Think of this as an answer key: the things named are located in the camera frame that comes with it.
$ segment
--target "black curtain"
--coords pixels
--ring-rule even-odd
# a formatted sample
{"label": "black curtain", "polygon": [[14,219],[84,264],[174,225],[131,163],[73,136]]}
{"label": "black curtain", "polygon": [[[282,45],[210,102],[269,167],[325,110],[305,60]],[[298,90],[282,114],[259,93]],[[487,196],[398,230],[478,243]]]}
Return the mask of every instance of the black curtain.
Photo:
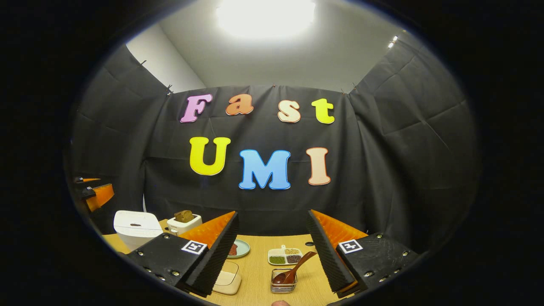
{"label": "black curtain", "polygon": [[[447,238],[473,200],[479,155],[467,97],[448,69],[408,33],[399,35],[348,94],[251,85],[166,95],[122,49],[109,65],[124,68],[117,70],[124,81],[109,81],[121,77],[101,70],[78,111],[73,145],[76,169],[115,181],[114,199],[93,214],[103,232],[113,231],[115,211],[141,211],[145,192],[147,210],[158,219],[192,210],[205,222],[236,210],[241,234],[295,235],[306,233],[306,211],[315,209],[363,231],[384,231],[423,252]],[[140,85],[138,94],[134,84]],[[180,123],[187,98],[206,94],[213,100],[198,119]],[[239,94],[250,94],[255,109],[227,115],[229,99]],[[316,119],[311,103],[318,99],[334,105],[332,124]],[[278,119],[281,100],[298,102],[299,122]],[[191,169],[192,137],[209,139],[207,164],[215,159],[213,139],[231,139],[221,173],[203,176]],[[313,147],[329,151],[327,185],[308,184],[306,150]],[[256,150],[265,163],[274,151],[289,151],[291,188],[240,189],[239,153],[245,149]]]}
{"label": "black curtain", "polygon": [[79,103],[71,139],[73,175],[111,182],[115,193],[90,215],[103,234],[115,233],[117,210],[142,211],[140,165],[166,94],[122,45],[98,69]]}

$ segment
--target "wooden spoon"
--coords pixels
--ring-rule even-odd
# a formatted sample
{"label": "wooden spoon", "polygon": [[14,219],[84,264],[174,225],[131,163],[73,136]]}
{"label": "wooden spoon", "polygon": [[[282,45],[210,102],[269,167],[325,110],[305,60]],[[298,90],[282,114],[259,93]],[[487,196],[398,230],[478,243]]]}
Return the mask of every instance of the wooden spoon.
{"label": "wooden spoon", "polygon": [[287,272],[280,273],[276,275],[276,277],[272,280],[273,284],[281,285],[281,284],[292,284],[295,282],[295,275],[296,271],[306,260],[310,259],[312,256],[316,255],[316,252],[308,252],[304,254],[304,256],[299,260],[299,263],[292,268],[291,270]]}

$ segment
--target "white wall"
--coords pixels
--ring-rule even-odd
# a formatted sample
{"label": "white wall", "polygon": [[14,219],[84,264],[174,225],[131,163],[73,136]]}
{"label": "white wall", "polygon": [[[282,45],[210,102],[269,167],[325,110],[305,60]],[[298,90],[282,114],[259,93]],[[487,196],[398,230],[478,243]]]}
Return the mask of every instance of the white wall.
{"label": "white wall", "polygon": [[176,47],[164,34],[159,24],[134,37],[127,43],[128,50],[165,86],[172,85],[174,93],[205,88],[206,86],[185,62]]}

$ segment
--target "green plate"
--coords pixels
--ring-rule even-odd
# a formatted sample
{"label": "green plate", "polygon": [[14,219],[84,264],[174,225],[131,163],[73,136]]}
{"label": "green plate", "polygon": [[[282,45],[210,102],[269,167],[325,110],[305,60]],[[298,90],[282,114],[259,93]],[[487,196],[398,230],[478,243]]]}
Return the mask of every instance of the green plate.
{"label": "green plate", "polygon": [[236,255],[233,256],[227,256],[227,258],[239,258],[242,256],[245,256],[247,253],[249,253],[249,244],[245,241],[242,241],[240,239],[236,239],[234,241],[234,244],[236,244],[238,247],[236,248]]}

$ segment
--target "wooden table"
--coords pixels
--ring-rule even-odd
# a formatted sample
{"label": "wooden table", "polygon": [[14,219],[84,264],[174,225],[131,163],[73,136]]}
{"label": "wooden table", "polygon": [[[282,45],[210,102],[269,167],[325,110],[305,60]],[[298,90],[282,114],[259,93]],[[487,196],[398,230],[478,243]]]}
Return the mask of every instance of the wooden table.
{"label": "wooden table", "polygon": [[[163,231],[167,227],[166,219],[160,221]],[[103,238],[117,251],[128,254],[130,251],[117,234],[103,235]],[[224,295],[212,292],[206,298],[195,295],[209,302],[226,306],[270,306],[272,302],[285,300],[292,306],[327,305],[338,301],[331,292],[325,272],[321,267],[319,255],[309,259],[300,267],[296,275],[298,282],[291,293],[270,292],[270,276],[272,269],[292,268],[292,266],[273,266],[268,263],[269,249],[281,248],[284,244],[287,248],[299,248],[303,254],[308,251],[316,252],[314,246],[308,247],[306,242],[312,241],[309,234],[296,236],[246,236],[238,235],[237,239],[247,242],[250,246],[249,253],[241,258],[227,259],[239,266],[242,283],[235,295]]]}

